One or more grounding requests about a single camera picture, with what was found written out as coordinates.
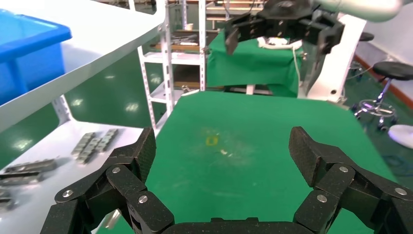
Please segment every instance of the silver rivet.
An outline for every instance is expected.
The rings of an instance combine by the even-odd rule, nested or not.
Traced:
[[[115,168],[112,170],[112,172],[113,172],[113,173],[118,173],[118,172],[120,172],[120,168],[115,167]]]
[[[139,203],[145,203],[147,200],[148,200],[148,197],[145,196],[145,195],[141,196],[141,197],[138,199]]]
[[[63,197],[69,197],[69,196],[71,196],[73,194],[73,191],[72,190],[67,190],[67,191],[65,191],[64,193],[63,193]]]
[[[327,198],[324,195],[318,195],[317,200],[319,200],[321,202],[327,202]]]
[[[340,167],[340,171],[342,171],[342,172],[348,172],[348,169],[347,169],[347,167]]]
[[[394,189],[396,191],[396,193],[400,194],[400,195],[407,195],[406,190],[401,189],[401,188],[395,188]]]

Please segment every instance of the blue plastic bin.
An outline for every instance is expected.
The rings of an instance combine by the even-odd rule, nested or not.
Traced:
[[[0,105],[63,75],[60,42],[71,37],[66,26],[0,9]]]

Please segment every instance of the green cloth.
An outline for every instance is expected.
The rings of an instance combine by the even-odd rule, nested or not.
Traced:
[[[176,223],[212,217],[292,221],[312,190],[288,151],[294,126],[394,181],[348,111],[323,101],[200,92],[179,99],[158,135],[147,187],[173,212]],[[122,220],[111,233],[132,230]],[[373,231],[346,210],[329,231],[365,233]]]
[[[240,42],[233,55],[227,55],[224,34],[221,32],[209,44],[206,82],[208,87],[241,84],[274,84],[284,90],[276,91],[276,96],[296,97],[298,76],[293,52],[270,50],[258,47],[256,39]],[[302,49],[296,50],[299,55]],[[297,56],[301,66],[301,56]]]

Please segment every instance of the black stool seat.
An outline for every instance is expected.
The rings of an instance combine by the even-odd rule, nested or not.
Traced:
[[[371,33],[362,32],[358,41],[371,41],[374,39],[374,35]]]
[[[378,62],[373,66],[373,71],[390,79],[413,79],[413,67],[401,62]]]

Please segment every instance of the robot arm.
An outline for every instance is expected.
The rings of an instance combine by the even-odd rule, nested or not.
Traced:
[[[413,0],[268,0],[256,15],[246,13],[229,20],[225,26],[225,46],[232,54],[238,42],[258,37],[283,37],[316,45],[318,55],[331,52],[340,43],[344,25],[323,13],[313,17],[313,7],[342,12],[374,22],[395,17]]]
[[[403,7],[413,0],[314,0],[325,10],[343,12],[364,20],[383,22],[394,18]]]

